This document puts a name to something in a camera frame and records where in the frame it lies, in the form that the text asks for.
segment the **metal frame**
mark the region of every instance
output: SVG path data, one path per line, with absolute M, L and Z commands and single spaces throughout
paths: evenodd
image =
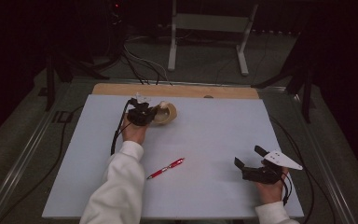
M 244 50 L 249 34 L 252 30 L 253 21 L 258 5 L 254 5 L 251 14 L 248 18 L 243 17 L 228 17 L 228 16 L 210 16 L 210 15 L 196 15 L 177 13 L 176 0 L 172 0 L 172 34 L 171 34 L 171 49 L 170 58 L 168 60 L 168 70 L 175 70 L 176 62 L 176 29 L 191 29 L 191 30 L 208 30 L 208 31 L 224 31 L 243 33 L 243 39 L 237 46 L 238 61 L 240 63 L 241 74 L 243 76 L 249 75 L 248 66 L 246 64 Z

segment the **table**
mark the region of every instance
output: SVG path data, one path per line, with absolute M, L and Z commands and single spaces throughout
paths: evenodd
M 169 99 L 178 108 L 178 118 L 172 123 L 164 127 L 151 126 L 148 130 L 144 142 L 147 153 L 141 160 L 146 175 L 173 158 L 186 157 L 180 168 L 146 182 L 142 217 L 255 217 L 254 206 L 259 203 L 255 187 L 241 180 L 241 171 L 233 164 L 234 157 L 255 167 L 260 166 L 260 157 L 253 152 L 255 144 L 265 149 L 279 149 L 256 90 L 119 84 L 98 84 L 89 96 L 43 217 L 81 216 L 88 197 L 101 185 L 103 163 L 109 155 L 122 106 L 128 96 L 136 92 L 154 95 L 153 104 Z M 205 95 L 226 99 L 200 99 Z M 229 116 L 211 119 L 216 113 Z M 225 136 L 225 141 L 216 141 L 219 139 L 216 136 Z M 303 216 L 295 190 L 286 209 L 290 216 Z

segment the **dark background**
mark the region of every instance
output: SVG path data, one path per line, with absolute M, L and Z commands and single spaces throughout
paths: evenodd
M 123 6 L 119 11 L 123 21 L 139 34 L 158 36 L 162 32 L 158 24 L 171 22 L 170 1 L 116 2 Z M 181 2 L 179 10 L 248 13 L 226 1 Z M 106 53 L 109 32 L 115 29 L 106 27 L 104 13 L 104 1 L 0 1 L 0 125 L 46 67 L 47 46 L 58 46 L 83 61 Z M 282 70 L 305 61 L 312 64 L 313 83 L 321 88 L 358 159 L 358 1 L 261 1 L 253 28 L 257 33 L 298 35 Z

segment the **cable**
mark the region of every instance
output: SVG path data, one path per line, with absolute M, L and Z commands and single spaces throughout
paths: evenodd
M 142 59 L 142 58 L 139 58 L 139 57 L 136 57 L 135 55 L 132 55 L 128 50 L 127 50 L 127 47 L 124 45 L 124 50 L 126 50 L 130 56 L 132 58 L 135 58 L 135 59 L 138 59 L 138 60 L 141 60 L 141 61 L 144 61 L 144 62 L 148 62 L 148 63 L 152 63 L 152 64 L 155 64 L 157 65 L 158 67 L 160 67 L 162 69 L 162 71 L 164 72 L 164 76 L 165 76 L 165 79 L 168 81 L 168 83 L 170 83 L 170 85 L 172 85 L 172 83 L 168 80 L 168 77 L 167 77 L 167 71 L 165 70 L 165 68 L 163 66 L 161 66 L 160 64 L 158 63 L 154 63 L 154 62 L 151 62 L 151 61 L 148 61 L 146 59 Z
M 144 85 L 144 82 L 145 82 L 146 84 L 150 85 L 149 80 L 136 71 L 135 67 L 133 66 L 132 62 L 127 57 L 127 55 L 125 55 L 125 53 L 123 53 L 122 56 L 124 57 L 125 60 L 127 60 L 127 63 L 124 63 L 124 64 L 126 64 L 126 65 L 128 65 L 130 67 L 131 71 L 136 76 L 136 78 L 138 78 L 138 80 L 141 82 L 141 84 Z
M 285 206 L 287 204 L 287 200 L 289 200 L 289 189 L 287 188 L 287 185 L 282 178 L 281 178 L 281 182 L 283 183 L 284 186 L 284 197 L 282 201 L 283 201 L 283 206 Z
M 75 114 L 75 112 L 82 107 L 83 107 L 83 105 L 76 108 L 75 110 L 73 110 L 69 116 L 72 118 L 73 115 Z M 13 205 L 11 205 L 7 209 L 7 211 L 0 217 L 0 223 L 5 219 L 5 217 L 7 217 L 8 214 L 10 214 L 11 211 L 13 211 L 14 208 L 16 208 L 17 205 L 19 205 L 26 197 L 28 197 L 35 189 L 37 189 L 37 187 L 39 187 L 43 183 L 43 181 L 45 181 L 48 178 L 48 176 L 53 172 L 53 170 L 56 168 L 56 166 L 58 165 L 58 163 L 62 157 L 62 154 L 63 154 L 63 139 L 65 136 L 66 124 L 68 124 L 68 123 L 69 122 L 65 122 L 62 126 L 60 153 L 59 153 L 59 156 L 57 157 L 56 161 L 53 163 L 53 165 L 48 170 L 48 172 L 42 177 L 42 179 L 40 179 L 31 189 L 29 189 L 22 197 L 20 197 Z
M 273 118 L 272 116 L 269 116 L 269 119 L 270 119 L 272 122 L 274 122 L 275 124 L 277 124 L 277 125 L 281 128 L 281 130 L 283 131 L 283 133 L 286 135 L 286 137 L 287 137 L 287 139 L 289 140 L 289 143 L 291 144 L 291 146 L 292 146 L 294 152 L 297 154 L 298 158 L 300 159 L 300 161 L 301 161 L 301 163 L 302 163 L 302 165 L 303 165 L 304 171 L 306 172 L 307 178 L 308 178 L 308 180 L 309 180 L 309 182 L 310 182 L 310 190 L 311 190 L 311 195 L 312 195 L 311 205 L 310 205 L 309 213 L 308 213 L 308 215 L 307 215 L 307 217 L 306 217 L 304 223 L 307 223 L 307 222 L 309 221 L 310 216 L 311 216 L 312 211 L 313 211 L 313 207 L 314 207 L 314 201 L 315 201 L 315 199 L 314 199 L 314 197 L 315 197 L 314 193 L 315 193 L 315 192 L 314 192 L 313 184 L 312 184 L 312 181 L 311 181 L 312 179 L 313 179 L 313 181 L 315 182 L 315 184 L 317 185 L 317 187 L 319 188 L 319 190 L 321 191 L 322 195 L 325 197 L 325 199 L 326 199 L 326 201 L 327 201 L 327 203 L 328 203 L 328 206 L 329 206 L 329 208 L 330 208 L 330 210 L 331 210 L 332 216 L 333 216 L 333 223 L 336 223 L 336 215 L 335 215 L 335 213 L 334 213 L 333 205 L 330 203 L 330 201 L 329 201 L 329 199 L 328 199 L 328 196 L 327 196 L 327 194 L 324 192 L 322 186 L 319 184 L 319 182 L 316 180 L 315 176 L 313 176 L 313 174 L 310 172 L 310 170 L 308 169 L 308 167 L 305 165 L 305 162 L 304 162 L 304 159 L 303 159 L 303 157 L 302 157 L 302 155 L 301 155 L 301 152 L 300 152 L 300 150 L 299 150 L 299 147 L 298 147 L 297 143 L 295 142 L 295 140 L 293 139 L 292 135 L 291 135 L 289 132 L 287 132 L 287 130 L 284 129 L 283 126 L 280 124 L 280 122 L 277 121 L 275 118 Z
M 217 80 L 219 79 L 220 76 L 220 72 L 226 68 L 232 61 L 234 60 L 234 58 L 231 58 L 230 60 L 228 60 L 221 68 L 217 69 L 216 71 L 216 79 L 214 80 L 214 85 L 215 86 L 222 86 L 223 82 L 221 84 L 217 84 Z
M 118 135 L 121 135 L 121 133 L 123 133 L 124 129 L 126 129 L 128 126 L 130 126 L 131 122 L 129 124 L 127 124 L 124 128 L 122 128 L 120 130 L 120 132 L 118 133 Z
M 118 137 L 120 136 L 121 134 L 121 124 L 123 123 L 123 120 L 124 120 L 124 116 L 126 115 L 126 111 L 127 111 L 127 107 L 129 106 L 131 100 L 127 101 L 126 105 L 124 105 L 124 109 L 123 109 L 123 113 L 121 114 L 121 118 L 120 118 L 120 122 L 118 123 L 118 126 L 117 126 L 117 129 L 115 131 L 115 135 L 113 136 L 113 141 L 112 141 L 112 146 L 110 148 L 110 155 L 113 155 L 115 154 L 115 150 L 116 150 L 116 141 L 118 139 Z
M 284 176 L 286 176 L 286 179 L 289 180 L 289 184 L 290 184 L 290 190 L 289 190 L 289 195 L 288 197 L 290 197 L 290 195 L 292 195 L 292 189 L 293 189 L 293 182 L 292 180 L 289 178 L 289 176 L 285 173 L 282 173 Z
M 138 62 L 136 62 L 136 61 L 133 60 L 133 59 L 130 59 L 130 61 L 132 61 L 133 63 L 138 63 Z M 153 66 L 153 64 L 151 64 L 151 63 L 149 63 L 149 62 L 145 62 L 145 63 L 146 63 L 146 64 L 143 64 L 143 63 L 138 63 L 138 64 L 141 65 L 141 66 L 144 66 L 144 67 L 146 67 L 146 68 L 148 68 L 148 69 L 150 69 L 150 70 L 153 70 L 153 71 L 157 74 L 156 85 L 158 85 L 158 83 L 159 83 L 159 78 L 160 78 L 160 77 L 165 78 L 165 77 Z
M 264 54 L 263 54 L 263 57 L 260 59 L 260 61 L 258 62 L 257 64 L 257 67 L 255 68 L 255 77 L 254 79 L 256 78 L 257 76 L 257 72 L 258 72 L 258 67 L 260 66 L 260 64 L 264 61 L 264 59 L 266 58 L 266 55 L 267 55 L 267 45 L 269 43 L 269 37 L 271 36 L 271 32 L 268 32 L 268 36 L 267 36 L 267 40 L 266 40 L 266 43 L 264 44 Z

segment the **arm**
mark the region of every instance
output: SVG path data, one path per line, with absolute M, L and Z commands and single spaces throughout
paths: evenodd
M 124 120 L 122 127 L 129 124 Z M 80 223 L 138 223 L 142 212 L 145 171 L 139 160 L 147 127 L 123 129 L 123 146 L 109 158 L 103 184 L 91 195 Z
M 288 173 L 286 167 L 282 168 L 285 175 Z M 260 224 L 297 224 L 298 222 L 290 219 L 284 210 L 282 202 L 283 183 L 278 181 L 273 185 L 266 185 L 255 182 L 260 194 L 263 205 L 255 208 Z

